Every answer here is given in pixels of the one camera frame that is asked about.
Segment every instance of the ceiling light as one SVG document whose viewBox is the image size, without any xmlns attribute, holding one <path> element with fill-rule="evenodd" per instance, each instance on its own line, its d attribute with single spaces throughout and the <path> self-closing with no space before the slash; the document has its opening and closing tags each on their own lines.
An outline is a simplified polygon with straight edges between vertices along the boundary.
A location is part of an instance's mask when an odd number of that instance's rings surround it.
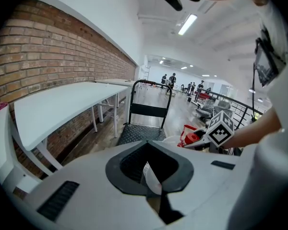
<svg viewBox="0 0 288 230">
<path fill-rule="evenodd" d="M 253 90 L 252 88 L 249 89 L 249 92 L 251 92 L 251 93 L 256 93 L 256 91 Z"/>
<path fill-rule="evenodd" d="M 189 29 L 189 27 L 193 24 L 193 22 L 197 19 L 197 16 L 194 14 L 190 14 L 181 30 L 178 32 L 179 35 L 184 35 L 184 33 Z"/>
</svg>

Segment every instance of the white t-shirt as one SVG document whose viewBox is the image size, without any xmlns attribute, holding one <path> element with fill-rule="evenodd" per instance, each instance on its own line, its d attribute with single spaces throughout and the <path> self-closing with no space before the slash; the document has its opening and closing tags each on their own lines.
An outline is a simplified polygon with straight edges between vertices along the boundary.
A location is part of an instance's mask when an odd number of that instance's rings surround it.
<svg viewBox="0 0 288 230">
<path fill-rule="evenodd" d="M 258 7 L 263 25 L 269 32 L 271 44 L 276 54 L 288 62 L 288 25 L 278 8 L 269 0 Z"/>
</svg>

